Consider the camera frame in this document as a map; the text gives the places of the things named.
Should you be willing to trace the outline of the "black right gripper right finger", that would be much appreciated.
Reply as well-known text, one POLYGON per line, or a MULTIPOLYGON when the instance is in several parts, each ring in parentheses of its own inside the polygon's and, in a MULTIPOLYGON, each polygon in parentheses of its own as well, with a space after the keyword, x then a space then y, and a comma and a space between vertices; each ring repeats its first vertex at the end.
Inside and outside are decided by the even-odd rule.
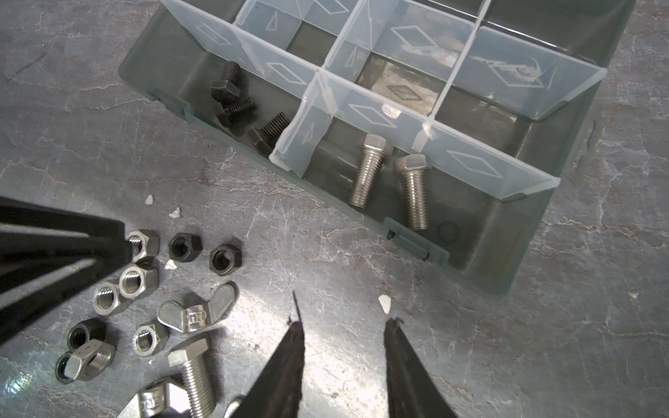
POLYGON ((384 329, 389 417, 456 417, 402 331, 390 319, 384 329))

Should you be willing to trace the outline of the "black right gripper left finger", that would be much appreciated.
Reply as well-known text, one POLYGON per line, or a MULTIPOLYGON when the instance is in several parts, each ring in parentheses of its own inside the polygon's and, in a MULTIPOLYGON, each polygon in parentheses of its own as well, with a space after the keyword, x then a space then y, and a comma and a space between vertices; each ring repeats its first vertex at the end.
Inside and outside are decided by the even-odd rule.
POLYGON ((295 292, 293 299, 297 320, 291 320, 286 334, 231 417, 298 416, 305 366, 305 334, 295 292))

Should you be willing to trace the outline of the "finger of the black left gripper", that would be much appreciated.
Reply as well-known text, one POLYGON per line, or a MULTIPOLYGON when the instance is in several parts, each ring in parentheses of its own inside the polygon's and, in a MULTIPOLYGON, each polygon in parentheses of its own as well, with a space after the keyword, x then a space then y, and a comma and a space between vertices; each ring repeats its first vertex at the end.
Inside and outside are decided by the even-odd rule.
MULTIPOLYGON (((50 311, 80 294, 87 288, 118 271, 132 260, 131 245, 120 245, 113 253, 95 254, 89 266, 70 272, 47 286, 13 301, 1 308, 1 345, 50 311)), ((1 294, 53 273, 72 263, 48 262, 1 275, 1 294)))
POLYGON ((1 198, 1 254, 127 256, 125 224, 1 198))

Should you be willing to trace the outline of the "black hex bolt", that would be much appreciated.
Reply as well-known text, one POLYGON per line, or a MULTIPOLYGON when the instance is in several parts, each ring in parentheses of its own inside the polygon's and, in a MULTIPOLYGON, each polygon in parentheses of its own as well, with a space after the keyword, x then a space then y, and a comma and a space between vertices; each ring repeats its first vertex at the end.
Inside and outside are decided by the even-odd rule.
POLYGON ((214 106, 214 114, 224 127, 231 127, 240 118, 253 113, 257 104, 253 98, 238 99, 229 104, 217 103, 214 106))
POLYGON ((219 80, 212 82, 210 92, 214 100, 221 104, 235 102, 241 96, 240 81, 241 68, 238 63, 228 61, 224 65, 223 73, 219 80))
POLYGON ((291 119, 288 116, 284 113, 278 113, 263 127, 252 127, 247 132, 248 139, 261 155, 268 156, 290 123, 291 119))

